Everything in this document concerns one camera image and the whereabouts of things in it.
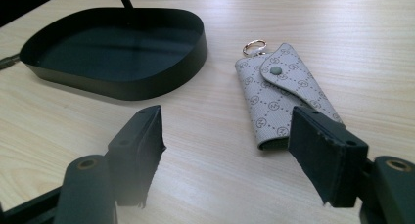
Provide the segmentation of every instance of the key ring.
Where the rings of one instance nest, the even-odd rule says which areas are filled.
[[[252,47],[257,47],[257,48],[255,48],[254,52],[248,53],[248,50],[250,48],[252,48]],[[248,56],[264,55],[265,53],[260,52],[260,51],[262,51],[263,49],[265,49],[265,47],[266,47],[266,42],[264,40],[254,40],[254,41],[251,41],[250,43],[248,43],[244,47],[244,49],[242,50],[242,52],[244,53],[244,56],[246,56],[246,57],[248,57]]]

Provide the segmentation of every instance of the wooden table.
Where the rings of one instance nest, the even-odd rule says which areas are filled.
[[[171,93],[125,102],[39,79],[24,64],[0,71],[0,201],[4,209],[62,185],[74,159],[104,154],[136,112],[161,105],[167,145],[147,207],[120,223],[359,223],[356,208],[323,205],[285,150],[256,148],[234,69],[243,46],[290,43],[345,122],[382,155],[415,161],[415,0],[131,0],[179,8],[205,23],[207,61]],[[0,28],[0,57],[36,31],[120,0],[52,0]]]

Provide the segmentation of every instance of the metal ring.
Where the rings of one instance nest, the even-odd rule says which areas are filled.
[[[245,56],[249,56],[250,54],[247,52],[247,50],[250,49],[252,46],[257,46],[257,44],[262,44],[262,46],[259,46],[258,50],[263,50],[266,47],[266,42],[264,40],[254,40],[254,41],[251,41],[242,50],[242,52],[244,53],[244,55]]]

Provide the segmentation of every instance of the black metal tray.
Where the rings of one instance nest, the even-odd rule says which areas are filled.
[[[193,13],[160,8],[95,8],[46,26],[20,58],[38,77],[122,100],[168,93],[190,80],[208,53]]]

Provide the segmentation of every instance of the beige key case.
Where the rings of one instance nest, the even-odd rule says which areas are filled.
[[[294,48],[284,43],[274,53],[236,62],[257,146],[287,148],[294,106],[310,107],[342,122]]]

